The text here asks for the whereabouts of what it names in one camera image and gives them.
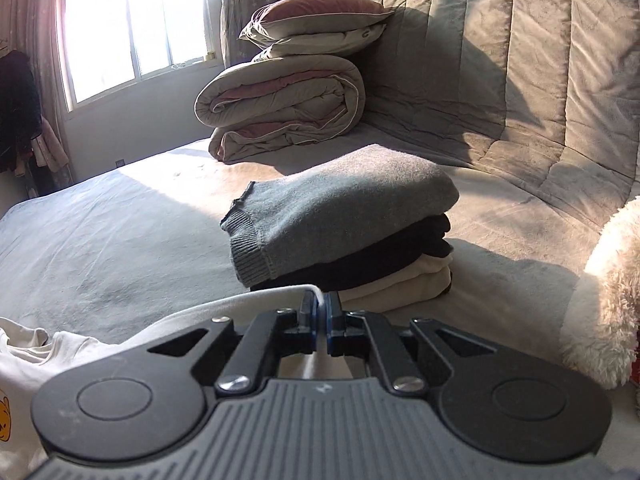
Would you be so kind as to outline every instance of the window sill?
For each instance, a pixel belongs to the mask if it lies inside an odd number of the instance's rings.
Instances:
[[[65,119],[72,119],[76,115],[82,114],[86,110],[91,110],[92,108],[95,108],[99,104],[103,104],[118,96],[121,96],[123,92],[129,92],[130,89],[133,87],[137,87],[139,85],[146,85],[151,81],[155,81],[159,78],[166,77],[169,74],[172,74],[174,76],[179,76],[180,74],[187,75],[187,74],[196,72],[197,70],[200,70],[200,69],[213,68],[216,66],[219,66],[222,68],[224,67],[224,63],[222,59],[216,58],[208,61],[200,61],[200,62],[193,63],[189,66],[183,66],[180,68],[167,67],[166,69],[162,69],[157,72],[152,72],[151,74],[144,76],[142,80],[127,81],[122,85],[116,86],[114,88],[109,88],[104,92],[100,92],[95,96],[85,99],[81,103],[78,103],[73,110],[68,110],[65,113]]]

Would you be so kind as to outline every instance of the white logo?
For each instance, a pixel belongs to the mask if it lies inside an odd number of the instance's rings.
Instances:
[[[321,394],[327,394],[333,389],[334,387],[327,383],[324,383],[322,386],[316,386],[316,391],[320,392]]]

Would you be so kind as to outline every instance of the bed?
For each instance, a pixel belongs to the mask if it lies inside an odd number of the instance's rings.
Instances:
[[[350,133],[234,164],[203,139],[15,206],[0,220],[0,316],[117,343],[243,292],[219,222],[247,183],[377,143],[444,164],[461,195],[450,293],[389,318],[560,362],[598,230],[638,188],[638,0],[377,1],[401,12],[357,62],[367,105]],[[600,456],[640,468],[634,392],[609,395]]]

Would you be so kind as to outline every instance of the window frame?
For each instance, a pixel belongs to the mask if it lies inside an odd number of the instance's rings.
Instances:
[[[62,72],[62,83],[63,83],[63,91],[64,91],[63,100],[65,101],[65,104],[66,104],[67,113],[70,114],[73,111],[78,110],[78,108],[81,108],[87,104],[93,103],[107,95],[113,94],[119,90],[122,90],[123,88],[128,88],[130,86],[146,81],[148,79],[155,78],[159,75],[176,72],[181,68],[193,66],[203,62],[205,62],[207,66],[211,66],[212,64],[222,63],[222,60],[218,60],[218,56],[216,55],[216,50],[217,50],[215,47],[216,42],[214,40],[214,33],[211,27],[211,19],[208,11],[209,7],[207,5],[207,0],[202,0],[202,5],[203,5],[202,7],[203,12],[205,13],[204,34],[205,34],[205,42],[207,45],[207,55],[195,57],[193,59],[190,59],[181,63],[173,63],[171,46],[169,45],[169,39],[168,39],[168,36],[166,35],[166,24],[165,24],[165,48],[166,48],[168,59],[171,63],[164,68],[159,68],[158,70],[154,70],[152,72],[149,72],[143,75],[140,73],[140,62],[138,60],[136,44],[133,38],[133,28],[131,25],[129,0],[127,0],[127,28],[129,30],[130,56],[131,56],[131,63],[133,67],[134,77],[133,79],[125,81],[124,83],[120,83],[119,85],[107,88],[106,90],[103,90],[100,93],[97,93],[91,97],[88,97],[87,99],[84,99],[78,102],[76,100],[76,89],[74,88],[74,80],[71,74],[71,67],[67,62],[68,53],[66,50],[66,31],[65,31],[65,20],[64,20],[66,0],[57,0],[56,20],[58,21],[58,23],[56,28],[58,30],[58,37],[57,37],[56,43],[58,44],[60,67],[62,69],[61,72]]]

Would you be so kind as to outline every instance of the pink pillow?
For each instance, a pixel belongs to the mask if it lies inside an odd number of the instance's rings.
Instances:
[[[369,27],[392,13],[373,0],[280,0],[256,10],[240,38],[268,46],[290,36]]]

